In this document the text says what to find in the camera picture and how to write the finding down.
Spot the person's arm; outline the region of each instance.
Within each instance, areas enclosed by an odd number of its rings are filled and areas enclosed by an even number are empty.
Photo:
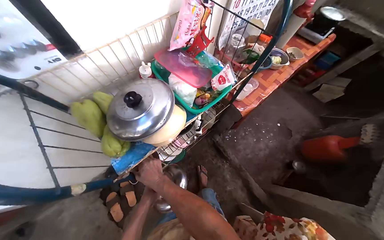
[[[159,159],[144,160],[139,165],[136,179],[155,190],[170,204],[184,228],[196,240],[239,240],[233,228],[212,206],[163,175]]]
[[[124,226],[124,233],[121,240],[139,240],[142,236],[143,225],[145,224],[146,216],[148,215],[149,208],[152,206],[156,199],[157,194],[150,188],[146,187],[143,192],[139,204],[131,212],[129,222]]]

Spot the orange tiled counter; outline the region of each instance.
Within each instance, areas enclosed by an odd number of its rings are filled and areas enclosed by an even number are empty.
[[[257,74],[254,74],[253,78],[259,81],[259,87],[242,101],[234,101],[233,105],[236,106],[236,108],[241,112],[241,115],[245,117],[255,107],[262,103],[283,82],[290,79],[291,76],[293,76],[294,73],[306,64],[312,57],[325,50],[335,38],[336,35],[331,34],[323,41],[315,45],[301,36],[293,36],[282,50],[285,51],[288,47],[295,46],[301,49],[305,57],[295,62],[290,62],[290,65],[284,66],[281,69],[265,69]]]

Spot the aluminum pot lid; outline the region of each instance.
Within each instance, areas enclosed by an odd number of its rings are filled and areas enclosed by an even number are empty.
[[[334,21],[340,22],[346,19],[345,15],[337,8],[323,7],[320,9],[320,11],[322,14],[324,14],[324,16]]]
[[[137,79],[127,84],[110,103],[106,120],[119,139],[139,141],[158,131],[174,108],[174,93],[158,79]]]

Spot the pink plastic container lid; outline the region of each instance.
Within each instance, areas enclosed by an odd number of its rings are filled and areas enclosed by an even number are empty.
[[[170,52],[168,48],[164,48],[155,53],[155,59],[172,74],[195,88],[200,88],[208,83],[211,80],[212,71],[208,68],[184,66],[179,62],[180,51],[182,50],[176,49]]]

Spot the black lid knob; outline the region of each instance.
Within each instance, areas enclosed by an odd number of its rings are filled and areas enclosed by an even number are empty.
[[[142,101],[142,96],[135,91],[127,92],[124,96],[124,102],[129,108],[137,107]]]

